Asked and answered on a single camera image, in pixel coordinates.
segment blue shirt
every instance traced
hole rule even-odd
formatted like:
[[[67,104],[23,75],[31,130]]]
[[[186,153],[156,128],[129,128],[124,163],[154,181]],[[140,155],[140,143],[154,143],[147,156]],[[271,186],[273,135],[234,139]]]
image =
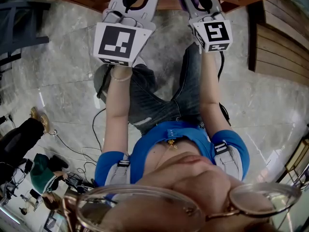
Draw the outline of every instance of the blue shirt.
[[[213,164],[215,164],[215,144],[221,143],[224,140],[227,145],[235,147],[241,157],[243,168],[242,178],[244,179],[249,168],[249,153],[245,143],[236,132],[232,130],[218,131],[214,134],[210,142],[206,132],[197,125],[183,121],[167,121],[152,128],[135,144],[133,153],[129,157],[131,164],[131,184],[136,183],[142,178],[147,155],[155,144],[184,136],[193,141],[197,145],[200,154],[210,159]],[[109,151],[99,157],[95,172],[95,182],[98,186],[104,186],[110,168],[122,160],[123,157],[124,153],[119,151]]]

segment marble floor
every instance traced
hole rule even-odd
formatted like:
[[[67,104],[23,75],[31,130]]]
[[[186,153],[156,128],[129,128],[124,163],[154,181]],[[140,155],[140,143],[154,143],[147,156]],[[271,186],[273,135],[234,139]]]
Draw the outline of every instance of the marble floor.
[[[24,48],[22,59],[13,62],[12,70],[4,73],[0,83],[0,116],[10,113],[19,126],[29,117],[30,108],[36,106],[47,114],[52,130],[56,129],[69,147],[96,160],[100,151],[91,125],[105,104],[96,98],[93,87],[93,74],[101,63],[92,51],[95,25],[101,21],[101,14],[67,2],[51,3],[40,32],[49,36],[50,43]],[[225,52],[220,80],[222,104],[251,156],[245,181],[273,181],[309,123],[309,88],[249,71],[247,12],[242,8],[226,17],[231,20],[234,43]],[[183,11],[157,12],[157,30],[141,53],[156,74],[160,87],[157,95],[166,100],[177,89],[182,56],[193,41],[187,21],[188,14]],[[103,112],[94,126],[100,138],[104,125]],[[3,123],[1,134],[12,128],[10,121]],[[131,150],[139,138],[140,133],[129,126]],[[32,159],[36,153],[63,156],[69,170],[75,173],[88,161],[48,134],[27,157]],[[93,178],[95,166],[85,167],[87,179]]]

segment green shirt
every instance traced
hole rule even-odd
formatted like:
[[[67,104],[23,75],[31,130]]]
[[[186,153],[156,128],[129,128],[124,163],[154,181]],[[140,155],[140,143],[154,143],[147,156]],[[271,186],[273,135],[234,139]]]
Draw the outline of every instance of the green shirt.
[[[49,158],[46,155],[36,154],[30,171],[30,178],[34,188],[40,193],[51,191],[53,181],[56,179],[54,173],[47,167]]]

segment gray shoulder strap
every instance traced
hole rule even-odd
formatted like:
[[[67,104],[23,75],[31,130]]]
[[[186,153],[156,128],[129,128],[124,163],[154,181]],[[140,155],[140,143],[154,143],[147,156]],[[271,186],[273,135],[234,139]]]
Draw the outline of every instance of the gray shoulder strap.
[[[130,161],[125,154],[122,160],[110,168],[104,185],[130,184],[130,175]]]
[[[238,150],[225,142],[215,145],[214,149],[216,165],[225,173],[242,180],[242,162]]]

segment blue sleeve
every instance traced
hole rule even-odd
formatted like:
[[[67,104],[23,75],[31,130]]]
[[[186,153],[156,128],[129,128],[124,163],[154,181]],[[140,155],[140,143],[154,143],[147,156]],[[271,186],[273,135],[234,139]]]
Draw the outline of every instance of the blue sleeve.
[[[118,161],[122,160],[123,157],[124,153],[119,151],[109,151],[103,153],[99,157],[95,171],[95,183],[97,186],[104,186],[110,168],[115,163],[118,163]]]
[[[223,140],[226,141],[227,145],[231,145],[238,150],[242,162],[242,171],[243,171],[242,179],[244,179],[248,172],[250,164],[249,152],[245,143],[243,142],[241,137],[239,137],[239,135],[233,130],[218,131],[212,137],[211,142],[213,144],[218,144],[221,143]]]

